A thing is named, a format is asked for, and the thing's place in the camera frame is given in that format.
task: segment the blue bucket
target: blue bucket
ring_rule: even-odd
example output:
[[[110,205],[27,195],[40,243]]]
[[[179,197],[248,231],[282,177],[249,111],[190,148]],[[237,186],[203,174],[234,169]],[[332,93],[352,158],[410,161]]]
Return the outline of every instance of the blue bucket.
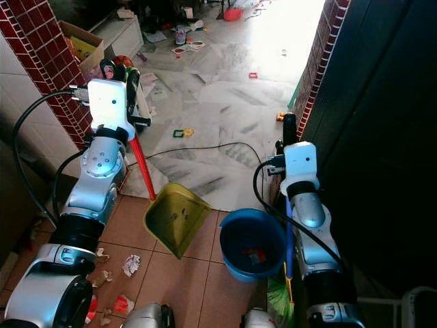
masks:
[[[221,223],[220,246],[227,269],[242,282],[276,275],[285,259],[285,232],[262,210],[242,208]]]

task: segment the white marble floor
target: white marble floor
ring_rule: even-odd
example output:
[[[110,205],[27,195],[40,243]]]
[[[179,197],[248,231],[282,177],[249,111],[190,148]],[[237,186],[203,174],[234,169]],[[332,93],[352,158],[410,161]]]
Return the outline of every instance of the white marble floor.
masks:
[[[208,147],[229,142],[250,144],[261,160],[274,152],[281,136],[277,112],[286,111],[307,58],[324,0],[276,0],[262,15],[236,22],[216,20],[219,8],[206,6],[202,20],[208,32],[187,36],[207,45],[177,59],[171,52],[172,32],[155,44],[147,62],[133,58],[141,73],[154,72],[156,87],[168,95],[153,101],[152,126],[140,134],[146,156],[184,147]],[[257,72],[258,79],[249,79]],[[190,138],[173,138],[173,130],[192,128]],[[128,160],[135,161],[128,153]],[[252,191],[259,161],[249,147],[238,144],[211,150],[180,150],[147,160],[156,192],[178,182],[217,210],[260,208]],[[264,193],[268,179],[264,181]],[[125,195],[148,197],[136,165],[130,167]]]

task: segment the floor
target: floor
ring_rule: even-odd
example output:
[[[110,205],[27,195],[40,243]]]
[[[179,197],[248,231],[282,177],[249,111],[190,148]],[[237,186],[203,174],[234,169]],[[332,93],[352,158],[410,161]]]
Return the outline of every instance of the floor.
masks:
[[[110,259],[98,263],[89,277],[93,280],[101,270],[111,271],[114,281],[106,283],[95,294],[98,311],[111,308],[116,296],[126,295],[141,307],[151,301],[167,303],[175,312],[177,328],[238,327],[242,314],[253,307],[266,307],[266,282],[245,284],[235,280],[223,264],[219,242],[219,223],[226,212],[213,210],[193,239],[185,256],[178,260],[145,231],[141,218],[149,201],[138,197],[121,196],[109,224],[100,239]],[[53,231],[47,221],[38,228],[33,251],[25,251],[19,258],[0,305],[7,302],[12,290]],[[141,257],[139,270],[131,277],[122,272],[122,264],[131,254]],[[99,327],[99,319],[88,325]],[[122,316],[111,316],[109,328],[118,328]]]
[[[251,145],[260,159],[274,153],[282,125],[276,114],[287,104],[307,63],[324,0],[265,1],[261,16],[236,22],[216,20],[219,7],[205,7],[202,20],[208,31],[187,37],[206,46],[196,53],[171,52],[174,34],[159,42],[147,61],[133,58],[142,74],[159,78],[155,90],[166,98],[153,101],[152,126],[140,134],[146,155],[183,147],[207,147],[241,141]],[[250,79],[249,72],[257,72]],[[190,138],[173,138],[173,130],[193,128]],[[213,150],[171,152],[148,160],[156,191],[169,181],[178,182],[218,210],[260,208],[252,191],[258,165],[245,145]],[[267,191],[268,181],[264,183]],[[148,197],[136,165],[131,167],[124,195]]]

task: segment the red brick wall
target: red brick wall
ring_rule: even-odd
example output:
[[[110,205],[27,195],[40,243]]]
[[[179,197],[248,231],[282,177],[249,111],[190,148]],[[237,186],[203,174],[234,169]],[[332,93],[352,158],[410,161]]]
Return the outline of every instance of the red brick wall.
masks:
[[[0,1],[0,30],[42,94],[85,83],[47,0]],[[69,96],[48,103],[73,142],[82,148],[91,124],[89,109]]]
[[[297,132],[299,138],[307,125],[349,4],[350,0],[325,1],[307,66],[302,74],[300,91],[294,105],[294,112],[299,122]]]

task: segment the dark wall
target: dark wall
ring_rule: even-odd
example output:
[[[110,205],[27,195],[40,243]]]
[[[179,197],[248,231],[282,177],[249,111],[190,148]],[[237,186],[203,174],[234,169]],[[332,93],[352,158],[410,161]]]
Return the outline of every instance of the dark wall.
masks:
[[[399,294],[437,285],[436,17],[353,1],[303,136],[341,251]]]

